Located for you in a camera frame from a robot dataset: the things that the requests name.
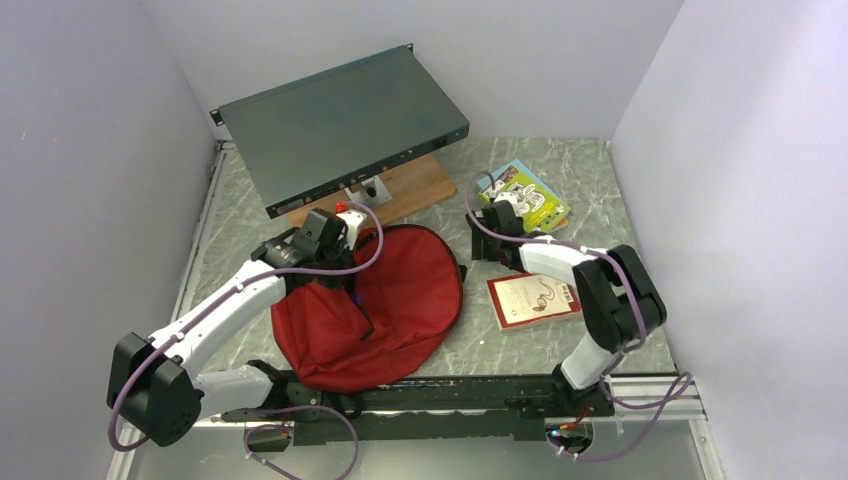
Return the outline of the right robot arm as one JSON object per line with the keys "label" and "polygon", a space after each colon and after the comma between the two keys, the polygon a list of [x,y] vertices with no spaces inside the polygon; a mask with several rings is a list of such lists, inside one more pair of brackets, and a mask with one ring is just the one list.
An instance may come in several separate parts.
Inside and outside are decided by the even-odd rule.
{"label": "right robot arm", "polygon": [[542,233],[525,233],[505,200],[466,209],[472,231],[483,236],[494,260],[529,274],[576,287],[586,334],[552,372],[551,401],[574,415],[590,391],[623,356],[641,348],[668,318],[667,308],[636,250],[626,244],[605,250],[580,246]]}

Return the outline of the red student backpack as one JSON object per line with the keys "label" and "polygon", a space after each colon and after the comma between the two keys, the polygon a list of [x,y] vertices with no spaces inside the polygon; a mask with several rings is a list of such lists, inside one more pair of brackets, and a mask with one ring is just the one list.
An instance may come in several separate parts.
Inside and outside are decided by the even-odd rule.
{"label": "red student backpack", "polygon": [[[461,265],[431,229],[368,228],[345,276],[317,276],[270,309],[273,337],[307,387],[352,393],[414,373],[442,344],[463,306]],[[362,296],[358,308],[353,296]]]}

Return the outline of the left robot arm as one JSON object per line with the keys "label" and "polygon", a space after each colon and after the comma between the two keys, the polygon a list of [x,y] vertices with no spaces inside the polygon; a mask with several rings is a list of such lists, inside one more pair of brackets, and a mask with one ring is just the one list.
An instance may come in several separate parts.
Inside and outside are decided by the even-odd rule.
{"label": "left robot arm", "polygon": [[107,404],[108,441],[130,452],[152,441],[165,447],[195,422],[242,410],[264,420],[287,408],[287,376],[259,361],[206,373],[204,366],[242,328],[314,278],[337,278],[360,268],[320,267],[353,251],[357,235],[376,214],[353,201],[336,212],[309,212],[303,225],[260,243],[215,293],[169,325],[115,346]]}

